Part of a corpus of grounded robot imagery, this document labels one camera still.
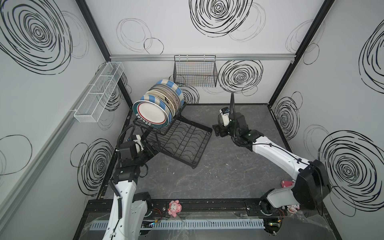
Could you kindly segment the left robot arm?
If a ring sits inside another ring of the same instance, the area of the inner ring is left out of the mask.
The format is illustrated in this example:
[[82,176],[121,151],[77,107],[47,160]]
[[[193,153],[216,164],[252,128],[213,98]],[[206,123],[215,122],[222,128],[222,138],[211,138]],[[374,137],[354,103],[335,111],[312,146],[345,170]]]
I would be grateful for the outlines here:
[[113,205],[104,240],[137,240],[144,217],[152,211],[148,192],[136,193],[141,167],[158,152],[143,142],[140,135],[118,146],[118,165],[109,185],[114,192]]

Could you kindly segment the white plate black rim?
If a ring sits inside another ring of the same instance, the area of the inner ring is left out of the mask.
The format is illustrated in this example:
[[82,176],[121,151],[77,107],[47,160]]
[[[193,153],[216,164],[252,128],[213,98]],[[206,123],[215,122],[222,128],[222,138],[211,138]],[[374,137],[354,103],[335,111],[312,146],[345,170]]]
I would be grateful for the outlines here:
[[174,101],[171,99],[171,97],[168,94],[157,91],[157,90],[149,90],[148,94],[151,94],[151,95],[154,95],[154,96],[160,98],[170,108],[173,117],[176,115],[176,104],[174,103]]

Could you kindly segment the blue striped plate front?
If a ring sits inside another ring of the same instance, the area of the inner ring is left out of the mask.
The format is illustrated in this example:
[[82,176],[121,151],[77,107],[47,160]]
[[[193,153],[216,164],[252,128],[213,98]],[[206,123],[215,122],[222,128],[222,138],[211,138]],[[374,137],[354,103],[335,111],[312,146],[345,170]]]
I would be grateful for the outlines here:
[[176,83],[174,83],[170,80],[160,80],[155,85],[156,86],[157,85],[167,86],[168,88],[172,89],[177,94],[177,96],[179,97],[180,102],[181,102],[181,106],[184,105],[184,103],[185,103],[184,94]]

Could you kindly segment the white plate green rim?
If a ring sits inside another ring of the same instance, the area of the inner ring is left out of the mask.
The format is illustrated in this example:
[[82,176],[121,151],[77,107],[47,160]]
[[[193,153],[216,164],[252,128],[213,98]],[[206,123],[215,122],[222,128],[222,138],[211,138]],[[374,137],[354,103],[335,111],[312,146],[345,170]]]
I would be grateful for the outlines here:
[[172,120],[169,108],[162,101],[137,101],[133,105],[133,112],[144,124],[155,129],[166,127]]

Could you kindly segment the black wire dish rack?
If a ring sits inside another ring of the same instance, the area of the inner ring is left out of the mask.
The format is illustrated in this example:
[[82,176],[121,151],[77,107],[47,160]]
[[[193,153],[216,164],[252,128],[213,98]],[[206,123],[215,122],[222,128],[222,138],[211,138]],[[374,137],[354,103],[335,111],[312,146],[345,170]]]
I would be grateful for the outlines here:
[[133,123],[143,133],[146,143],[185,165],[195,169],[204,154],[213,129],[185,118],[179,110],[175,118],[165,128],[156,129],[146,125],[138,117]]

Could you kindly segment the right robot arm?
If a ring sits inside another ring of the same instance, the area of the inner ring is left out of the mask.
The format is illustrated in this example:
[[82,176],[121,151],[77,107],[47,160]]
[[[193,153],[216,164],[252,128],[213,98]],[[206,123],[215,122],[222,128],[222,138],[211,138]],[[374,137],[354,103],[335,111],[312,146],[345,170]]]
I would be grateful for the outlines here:
[[298,205],[309,210],[324,209],[324,198],[331,192],[331,185],[324,164],[309,161],[275,144],[257,130],[250,130],[245,117],[234,108],[222,108],[218,124],[214,125],[216,136],[231,137],[232,142],[265,157],[293,180],[291,186],[271,189],[260,199],[261,212],[271,216],[282,207]]

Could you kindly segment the blue striped plate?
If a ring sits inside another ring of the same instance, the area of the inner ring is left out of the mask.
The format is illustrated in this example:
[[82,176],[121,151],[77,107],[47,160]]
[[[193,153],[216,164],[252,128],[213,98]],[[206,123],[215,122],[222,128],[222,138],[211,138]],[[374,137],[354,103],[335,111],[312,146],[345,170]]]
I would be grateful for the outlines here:
[[156,97],[156,96],[154,96],[154,95],[151,95],[151,94],[145,94],[145,95],[143,95],[141,98],[140,98],[140,100],[147,100],[147,101],[151,101],[151,102],[160,102],[160,101],[162,101],[160,98],[158,98],[158,97]]
[[157,85],[167,86],[168,88],[172,89],[177,94],[177,96],[179,97],[180,102],[181,102],[181,106],[184,105],[184,103],[185,103],[184,94],[176,83],[174,83],[170,80],[160,80],[155,85],[156,86]]

